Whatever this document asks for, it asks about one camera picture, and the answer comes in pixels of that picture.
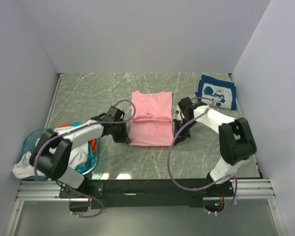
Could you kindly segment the pink t shirt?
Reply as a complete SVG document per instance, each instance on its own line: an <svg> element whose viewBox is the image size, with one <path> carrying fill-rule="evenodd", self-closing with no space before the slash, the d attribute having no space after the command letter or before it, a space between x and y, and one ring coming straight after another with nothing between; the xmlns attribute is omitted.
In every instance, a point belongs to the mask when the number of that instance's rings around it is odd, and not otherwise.
<svg viewBox="0 0 295 236"><path fill-rule="evenodd" d="M129 138L132 146L169 147L173 141L173 96L171 92L132 93L135 105Z"/></svg>

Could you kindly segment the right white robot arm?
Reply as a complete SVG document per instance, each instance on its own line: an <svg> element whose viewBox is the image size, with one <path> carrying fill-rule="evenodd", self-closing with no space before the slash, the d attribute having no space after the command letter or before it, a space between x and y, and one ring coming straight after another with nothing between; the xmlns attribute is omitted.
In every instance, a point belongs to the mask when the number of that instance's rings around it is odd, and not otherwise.
<svg viewBox="0 0 295 236"><path fill-rule="evenodd" d="M256 143L249 123L245 118L233 118L224 115L204 102L193 103L189 97L178 102L180 119L174 119L173 146L191 137L190 128L196 123L201 123L219 135L220 159L208 174L211 181L203 187L187 188L180 185L173 177L170 170L170 156L167 159L167 169L172 182L179 188L190 191L207 191L211 196L217 196L223 191L223 183L228 181L237 172L239 166L257 151Z"/></svg>

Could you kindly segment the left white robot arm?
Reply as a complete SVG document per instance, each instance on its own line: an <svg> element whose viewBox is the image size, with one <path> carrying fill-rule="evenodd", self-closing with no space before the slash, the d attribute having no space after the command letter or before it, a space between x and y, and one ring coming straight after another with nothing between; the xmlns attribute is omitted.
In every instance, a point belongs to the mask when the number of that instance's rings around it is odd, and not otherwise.
<svg viewBox="0 0 295 236"><path fill-rule="evenodd" d="M78 198L84 197L89 190L85 177L69 167L71 151L88 141L111 135L114 142L129 144L125 112L111 106L87 122L65 131L44 131L29 159L34 167L34 174L42 172L51 180L62 182L71 187L71 192Z"/></svg>

